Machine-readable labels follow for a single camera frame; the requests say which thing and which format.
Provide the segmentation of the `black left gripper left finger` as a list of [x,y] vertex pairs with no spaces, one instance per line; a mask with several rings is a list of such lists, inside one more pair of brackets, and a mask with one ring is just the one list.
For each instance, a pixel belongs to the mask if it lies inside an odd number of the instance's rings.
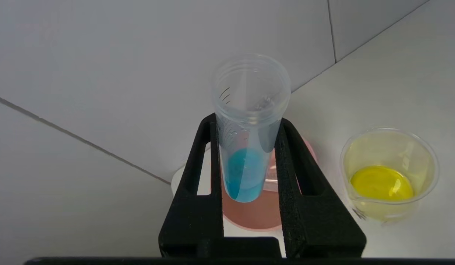
[[[198,195],[206,144],[211,145],[211,192]],[[223,237],[221,166],[216,115],[202,119],[158,237],[164,258],[195,257],[204,240]]]

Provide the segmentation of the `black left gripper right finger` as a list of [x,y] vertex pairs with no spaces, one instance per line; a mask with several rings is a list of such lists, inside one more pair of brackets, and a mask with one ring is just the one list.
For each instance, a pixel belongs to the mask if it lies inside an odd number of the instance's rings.
[[361,258],[365,234],[287,119],[280,124],[275,156],[287,258]]

